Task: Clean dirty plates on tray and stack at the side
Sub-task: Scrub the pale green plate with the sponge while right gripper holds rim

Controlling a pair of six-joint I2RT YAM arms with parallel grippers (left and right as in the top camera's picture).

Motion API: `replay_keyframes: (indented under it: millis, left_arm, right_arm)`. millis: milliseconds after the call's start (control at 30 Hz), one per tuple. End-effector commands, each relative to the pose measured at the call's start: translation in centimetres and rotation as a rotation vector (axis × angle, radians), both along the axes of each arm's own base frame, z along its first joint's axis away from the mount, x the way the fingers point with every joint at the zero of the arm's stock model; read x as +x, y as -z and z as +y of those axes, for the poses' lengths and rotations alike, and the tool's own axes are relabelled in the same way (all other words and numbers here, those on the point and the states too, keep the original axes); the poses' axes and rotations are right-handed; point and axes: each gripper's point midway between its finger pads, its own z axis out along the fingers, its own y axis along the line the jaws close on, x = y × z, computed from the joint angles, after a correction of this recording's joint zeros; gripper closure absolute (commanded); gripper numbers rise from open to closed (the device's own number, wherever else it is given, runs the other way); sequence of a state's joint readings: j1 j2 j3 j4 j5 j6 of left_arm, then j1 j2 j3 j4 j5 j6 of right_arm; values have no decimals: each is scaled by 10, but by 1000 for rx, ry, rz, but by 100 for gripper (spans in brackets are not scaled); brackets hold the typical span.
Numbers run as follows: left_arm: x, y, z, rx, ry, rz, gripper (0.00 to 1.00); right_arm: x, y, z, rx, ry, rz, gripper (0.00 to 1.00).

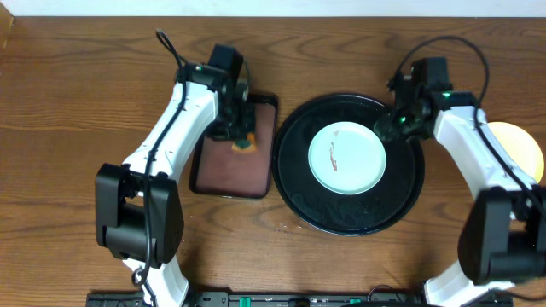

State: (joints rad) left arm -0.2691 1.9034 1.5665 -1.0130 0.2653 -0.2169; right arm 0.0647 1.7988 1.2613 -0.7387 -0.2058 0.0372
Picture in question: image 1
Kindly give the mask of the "green and orange sponge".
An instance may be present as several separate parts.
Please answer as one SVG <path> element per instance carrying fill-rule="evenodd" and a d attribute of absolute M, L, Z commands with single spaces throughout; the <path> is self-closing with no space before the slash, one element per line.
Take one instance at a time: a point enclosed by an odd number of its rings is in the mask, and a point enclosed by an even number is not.
<path fill-rule="evenodd" d="M 247 133 L 244 138 L 239 138 L 234 141 L 231 149 L 240 154 L 249 154 L 258 149 L 258 143 L 254 133 Z"/>

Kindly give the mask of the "light blue plate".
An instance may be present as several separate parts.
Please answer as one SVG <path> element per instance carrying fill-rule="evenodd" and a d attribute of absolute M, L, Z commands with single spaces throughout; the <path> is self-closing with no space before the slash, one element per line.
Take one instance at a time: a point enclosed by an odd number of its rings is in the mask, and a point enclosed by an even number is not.
<path fill-rule="evenodd" d="M 348 121 L 318 131 L 307 158 L 314 178 L 336 194 L 366 192 L 386 170 L 386 150 L 379 137 L 364 125 Z"/>

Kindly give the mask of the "yellow plate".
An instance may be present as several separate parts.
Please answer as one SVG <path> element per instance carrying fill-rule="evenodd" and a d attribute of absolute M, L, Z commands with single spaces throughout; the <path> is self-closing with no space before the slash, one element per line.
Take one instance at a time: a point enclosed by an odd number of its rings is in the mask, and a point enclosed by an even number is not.
<path fill-rule="evenodd" d="M 511 159 L 527 175 L 540 182 L 544 174 L 544 157 L 536 140 L 517 125 L 491 122 L 488 126 Z"/>

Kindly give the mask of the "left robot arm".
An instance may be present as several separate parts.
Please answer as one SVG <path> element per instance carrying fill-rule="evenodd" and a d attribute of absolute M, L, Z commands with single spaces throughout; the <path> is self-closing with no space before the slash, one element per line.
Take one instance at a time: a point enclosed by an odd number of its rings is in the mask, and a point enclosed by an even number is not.
<path fill-rule="evenodd" d="M 181 306 L 189 291 L 177 260 L 183 236 L 178 183 L 198 141 L 209 135 L 249 148 L 244 60 L 186 63 L 171 100 L 146 139 L 122 165 L 96 174 L 96 241 L 131 269 L 142 306 Z"/>

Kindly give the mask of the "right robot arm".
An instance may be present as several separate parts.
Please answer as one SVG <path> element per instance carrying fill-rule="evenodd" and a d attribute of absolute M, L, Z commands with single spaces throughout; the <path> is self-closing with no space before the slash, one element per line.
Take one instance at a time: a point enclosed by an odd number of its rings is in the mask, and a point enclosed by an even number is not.
<path fill-rule="evenodd" d="M 469 306 L 545 275 L 545 189 L 510 158 L 489 128 L 479 99 L 454 90 L 447 60 L 415 61 L 387 88 L 395 107 L 375 124 L 383 141 L 432 138 L 456 163 L 474 205 L 458 241 L 457 260 L 425 282 L 435 306 Z"/>

